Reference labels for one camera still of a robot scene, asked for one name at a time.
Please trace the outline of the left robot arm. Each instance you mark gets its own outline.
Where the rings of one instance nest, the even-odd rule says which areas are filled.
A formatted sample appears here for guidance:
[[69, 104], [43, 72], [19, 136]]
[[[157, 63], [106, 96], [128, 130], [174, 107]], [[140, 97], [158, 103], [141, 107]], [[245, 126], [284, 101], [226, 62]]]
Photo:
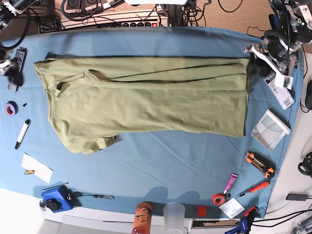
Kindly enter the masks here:
[[275, 86], [292, 89], [291, 72], [297, 64], [297, 51], [302, 44], [312, 42], [312, 13], [310, 0], [270, 0], [273, 14], [269, 15], [271, 29], [264, 32], [261, 43], [244, 48], [259, 70], [275, 73]]

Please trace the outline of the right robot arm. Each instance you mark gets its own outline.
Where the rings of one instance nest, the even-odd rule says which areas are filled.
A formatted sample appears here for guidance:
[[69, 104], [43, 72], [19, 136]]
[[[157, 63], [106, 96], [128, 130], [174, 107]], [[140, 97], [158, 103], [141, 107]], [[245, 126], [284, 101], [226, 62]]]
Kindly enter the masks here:
[[25, 6], [26, 2], [26, 0], [17, 0], [16, 2], [11, 0], [0, 1], [0, 29], [7, 27], [14, 17], [23, 13], [27, 15], [26, 25], [20, 39], [12, 46], [3, 46], [2, 43], [0, 44], [0, 74], [8, 77], [9, 83], [16, 86], [23, 85], [23, 76], [19, 69], [17, 59], [10, 58], [9, 52], [18, 47], [28, 33], [31, 23], [31, 14]]

